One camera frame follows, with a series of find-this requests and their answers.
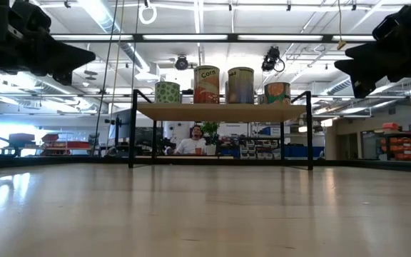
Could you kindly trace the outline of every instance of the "can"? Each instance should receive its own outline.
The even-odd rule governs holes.
[[[237,67],[228,71],[228,104],[254,104],[253,79],[254,70]]]
[[[220,69],[214,66],[198,66],[194,69],[195,104],[220,103]]]
[[[155,84],[155,103],[179,104],[180,85],[174,82],[162,81]]]
[[[264,95],[267,104],[291,105],[291,90],[289,83],[269,83],[264,86]]]

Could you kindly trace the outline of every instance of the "cable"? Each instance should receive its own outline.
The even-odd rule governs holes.
[[[121,8],[121,25],[120,25],[120,34],[118,35],[118,44],[120,44],[121,42],[121,32],[123,31],[123,21],[124,21],[124,17],[125,17],[125,8]],[[112,92],[112,107],[111,107],[111,116],[109,118],[109,120],[112,121],[112,115],[113,115],[113,100],[115,99],[115,89],[116,89],[116,85],[117,85],[117,70],[118,70],[118,63],[120,61],[120,47],[117,49],[117,64],[116,64],[116,69],[115,69],[115,77],[113,78],[113,92]],[[106,143],[106,154],[108,153],[108,139],[110,137],[112,137],[111,135],[109,136],[109,132],[111,130],[111,123],[108,124],[108,128],[107,128],[107,143]]]
[[[280,62],[278,62],[278,64],[279,63],[282,63],[283,64],[283,69],[281,69],[281,70],[277,70],[275,67],[274,67],[274,71],[277,71],[278,73],[280,73],[280,72],[283,72],[284,70],[285,70],[285,68],[286,68],[286,65],[285,65],[285,62],[282,60],[282,59],[278,59]]]
[[[116,23],[116,17],[117,17],[117,9],[115,8],[115,11],[113,13],[113,22],[112,22],[112,32],[111,32],[111,38],[113,37],[113,32],[115,29],[115,23]],[[103,81],[103,88],[101,90],[101,102],[99,103],[99,109],[98,109],[98,120],[96,121],[96,132],[95,132],[95,139],[93,142],[93,150],[91,152],[91,157],[94,157],[94,151],[96,149],[96,141],[98,140],[98,127],[99,127],[99,119],[101,117],[101,109],[103,106],[103,101],[104,101],[104,94],[106,93],[106,79],[107,79],[107,71],[108,71],[108,60],[111,56],[111,47],[112,47],[112,40],[108,42],[108,50],[107,50],[107,59],[106,59],[106,70],[104,71],[104,81]]]
[[[338,0],[339,5],[339,36],[342,41],[342,7],[340,7],[340,0]]]

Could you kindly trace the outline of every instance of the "rope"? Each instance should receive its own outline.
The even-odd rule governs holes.
[[[113,22],[112,22],[112,32],[111,32],[111,39],[113,37],[113,32],[115,29],[116,17],[117,17],[117,9],[113,13]],[[107,71],[108,71],[108,59],[111,56],[111,47],[112,47],[112,40],[108,42],[108,50],[107,50],[107,59],[106,59],[106,70],[104,71],[104,81],[103,81],[103,88],[101,90],[101,102],[99,103],[99,110],[98,110],[98,120],[96,121],[96,131],[95,131],[95,139],[93,142],[93,150],[91,152],[91,157],[94,156],[94,151],[96,150],[96,140],[98,140],[98,128],[99,128],[99,119],[101,117],[101,108],[103,106],[104,94],[106,93],[106,79],[107,79]]]
[[[124,21],[124,16],[125,15],[125,8],[121,7],[121,25],[120,25],[120,34],[118,35],[118,45],[121,42],[121,34],[123,31],[123,21]],[[111,117],[110,117],[110,121],[112,121],[112,115],[113,115],[113,100],[115,99],[115,89],[116,89],[116,84],[117,84],[117,71],[118,71],[118,63],[120,61],[120,47],[117,49],[117,64],[116,64],[116,69],[115,69],[115,77],[113,78],[113,92],[112,92],[112,107],[111,107]],[[108,140],[109,140],[109,133],[111,132],[111,124],[109,123],[108,127],[107,127],[107,143],[106,143],[106,154],[108,153]]]

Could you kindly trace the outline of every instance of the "pillar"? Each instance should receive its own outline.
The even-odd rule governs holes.
[[[325,131],[325,154],[326,160],[337,160],[337,125],[327,127]]]

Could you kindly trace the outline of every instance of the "orange storage bin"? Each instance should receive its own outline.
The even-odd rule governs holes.
[[[399,125],[397,125],[396,123],[386,123],[386,124],[383,124],[383,129],[398,130]]]

